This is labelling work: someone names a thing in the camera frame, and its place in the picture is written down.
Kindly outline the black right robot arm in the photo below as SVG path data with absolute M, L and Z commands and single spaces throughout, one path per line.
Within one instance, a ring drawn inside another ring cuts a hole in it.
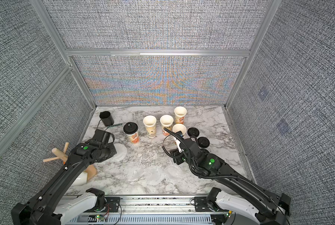
M 198 178 L 214 180 L 239 195 L 232 197 L 220 188 L 212 188 L 205 199 L 211 211 L 233 211 L 259 225 L 290 224 L 291 198 L 288 195 L 277 195 L 261 188 L 205 149 L 174 150 L 168 155 L 178 165 L 186 162 L 189 170 Z

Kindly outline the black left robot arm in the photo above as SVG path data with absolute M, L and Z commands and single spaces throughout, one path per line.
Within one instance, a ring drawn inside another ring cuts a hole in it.
M 65 165 L 27 203 L 16 204 L 11 212 L 15 225 L 64 225 L 87 210 L 106 208 L 105 193 L 90 188 L 68 204 L 58 206 L 77 177 L 94 163 L 101 163 L 116 154 L 113 143 L 80 143 L 68 156 Z

